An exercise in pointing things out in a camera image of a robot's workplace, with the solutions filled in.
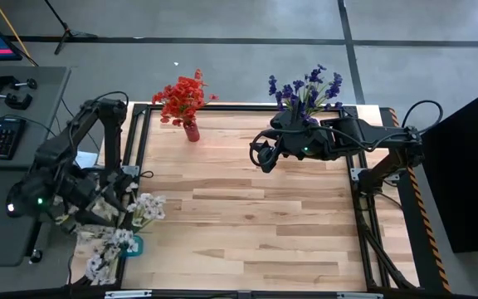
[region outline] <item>gray floor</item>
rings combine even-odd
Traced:
[[[42,0],[0,0],[23,36],[58,36],[61,29]],[[52,0],[74,29],[101,37],[215,37],[344,39],[337,0]],[[478,0],[346,0],[354,40],[478,41]],[[0,18],[0,29],[10,34]],[[178,75],[200,67],[208,92],[223,101],[267,102],[267,77],[300,78],[317,63],[344,78],[340,100],[355,103],[345,46],[222,44],[26,43],[41,66],[71,66],[65,99],[73,111],[86,99],[122,90],[149,100]],[[478,47],[355,47],[367,104],[394,108],[401,117],[417,100],[438,100],[446,115],[478,96]],[[4,64],[26,65],[26,61]],[[67,112],[59,111],[66,120]],[[437,116],[418,108],[409,123],[425,127]],[[92,131],[102,138],[101,128]],[[83,150],[93,151],[89,140]],[[418,170],[422,189],[425,176]],[[455,293],[478,295],[478,252],[453,254],[432,196],[424,192],[442,260]],[[0,292],[61,286],[74,240],[51,235],[45,260],[0,268]]]

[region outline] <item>red vase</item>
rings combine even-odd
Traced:
[[[197,122],[190,121],[189,123],[183,123],[183,129],[186,131],[188,140],[191,142],[197,142],[200,139],[200,133],[198,133]]]

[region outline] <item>gray desk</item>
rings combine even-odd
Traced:
[[[38,82],[38,89],[31,91],[28,88],[22,88],[18,92],[18,95],[29,93],[33,96],[27,110],[11,109],[1,99],[0,116],[20,115],[51,128],[70,71],[65,67],[0,66],[0,76],[6,75],[15,76],[19,81],[34,78]],[[5,200],[8,190],[25,174],[34,160],[38,145],[46,139],[47,135],[45,128],[27,122],[13,159],[0,160],[0,267],[16,266],[21,263],[33,237],[36,220],[29,217],[9,218],[5,213]]]

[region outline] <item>desk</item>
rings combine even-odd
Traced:
[[[0,76],[12,75],[20,81],[34,78],[38,89],[22,88],[18,94],[33,96],[27,110],[14,110],[0,100],[0,116],[14,114],[38,121],[50,128],[55,118],[70,71],[65,67],[0,66]],[[36,148],[47,137],[46,129],[27,122],[20,145],[10,161],[0,160],[0,267],[16,266],[22,262],[27,246],[34,239],[36,220],[29,217],[9,218],[5,212],[8,190],[19,181],[34,160]]]
[[[143,171],[154,177],[141,179],[139,192],[166,195],[166,219],[141,232],[144,253],[127,260],[123,288],[366,290],[345,159],[280,157],[270,174],[249,160],[249,142],[274,114],[199,111],[201,139],[190,143],[182,128],[152,113]],[[382,124],[376,105],[358,106],[358,116]],[[123,127],[122,145],[129,124]],[[367,154],[368,166],[387,153]],[[395,189],[384,192],[398,198]],[[386,252],[418,285],[403,212],[379,197],[376,202]],[[77,246],[73,281],[92,253]],[[374,253],[371,259],[377,282]]]

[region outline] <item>wooden table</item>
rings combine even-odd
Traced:
[[[357,108],[359,118],[382,124],[376,105]],[[127,261],[123,288],[366,290],[345,159],[280,157],[270,174],[262,173],[248,158],[249,143],[273,115],[199,111],[201,139],[191,143],[183,128],[162,124],[153,112],[143,171],[152,170],[154,177],[141,179],[139,192],[165,195],[166,219],[139,234],[144,253]],[[123,147],[128,128],[127,121]],[[137,148],[136,140],[134,157]],[[368,166],[386,154],[367,154]],[[398,199],[396,189],[383,191]],[[418,285],[403,213],[386,199],[376,201],[383,247]],[[74,280],[89,255],[89,248],[77,247]]]

